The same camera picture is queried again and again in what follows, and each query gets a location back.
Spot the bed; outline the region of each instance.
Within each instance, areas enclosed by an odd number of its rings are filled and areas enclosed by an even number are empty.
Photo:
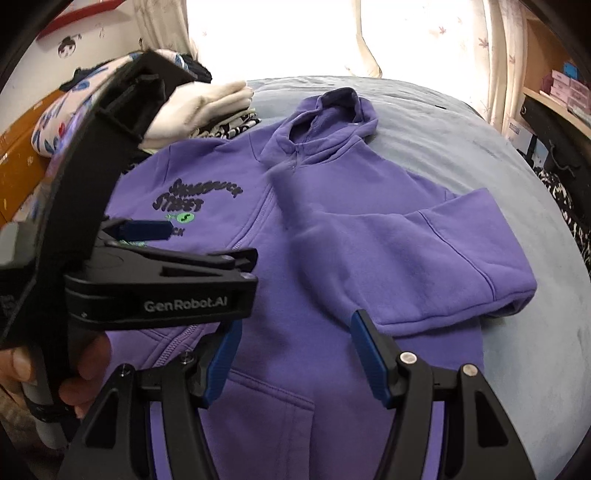
[[[523,441],[538,480],[553,480],[591,424],[591,283],[548,191],[527,163],[463,102],[395,80],[296,77],[249,82],[263,122],[299,101],[351,86],[372,101],[378,134],[369,143],[456,193],[486,187],[521,243],[538,281],[518,315],[482,319],[485,375]]]

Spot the purple hoodie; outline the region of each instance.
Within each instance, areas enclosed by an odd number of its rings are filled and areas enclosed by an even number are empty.
[[[371,394],[348,323],[432,365],[483,368],[478,317],[532,298],[528,261],[489,192],[458,196],[376,155],[371,103],[351,88],[231,141],[178,142],[121,178],[107,213],[170,218],[154,247],[256,247],[259,287],[222,396],[202,421],[221,480],[371,480],[393,412]],[[162,365],[215,326],[113,332],[112,369]],[[434,408],[425,479],[442,432]],[[169,480],[152,407],[158,480]]]

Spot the hood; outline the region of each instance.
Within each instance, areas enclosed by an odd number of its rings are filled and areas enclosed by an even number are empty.
[[[288,158],[293,166],[333,160],[376,133],[377,126],[378,116],[368,100],[349,87],[332,90],[303,100],[274,131],[258,160],[267,167]]]

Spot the pink box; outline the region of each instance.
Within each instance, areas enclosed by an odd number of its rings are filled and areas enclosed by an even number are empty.
[[[575,89],[573,89],[573,88],[570,89],[570,95],[569,96],[571,98],[574,98],[578,102],[582,103],[583,105],[586,105],[587,107],[589,107],[589,97],[587,97],[585,95],[581,95]]]
[[[589,89],[581,82],[577,82],[576,80],[571,79],[570,87],[579,95],[583,95],[584,97],[589,98]]]
[[[568,108],[569,106],[566,104],[566,102],[563,102],[562,100],[558,100],[556,97],[552,97],[550,95],[548,95],[545,91],[540,90],[540,95],[544,96],[546,98],[549,98],[550,100],[552,100],[553,102],[556,102],[558,105],[560,105],[563,108]]]
[[[556,70],[552,70],[552,78],[558,80],[559,82],[564,83],[567,86],[570,86],[570,77],[567,77],[564,73],[557,72]]]
[[[552,95],[553,97],[556,97],[558,100],[562,100],[565,103],[569,102],[569,95],[570,92],[565,92],[563,90],[558,90],[556,87],[552,87],[550,89],[550,95]]]
[[[573,97],[569,98],[568,105],[569,105],[569,107],[578,106],[587,115],[590,115],[591,114],[591,109],[589,109],[589,107],[587,105],[585,105],[584,103],[581,103],[581,102],[577,101]]]
[[[557,90],[560,90],[561,92],[564,92],[565,94],[570,95],[570,87],[568,85],[566,85],[565,83],[562,83],[560,80],[554,79],[552,86],[554,88],[556,88]]]

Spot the white folded towel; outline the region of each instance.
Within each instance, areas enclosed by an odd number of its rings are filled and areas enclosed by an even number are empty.
[[[140,148],[160,149],[189,138],[213,119],[247,109],[254,91],[246,82],[191,82],[177,87],[152,121]]]

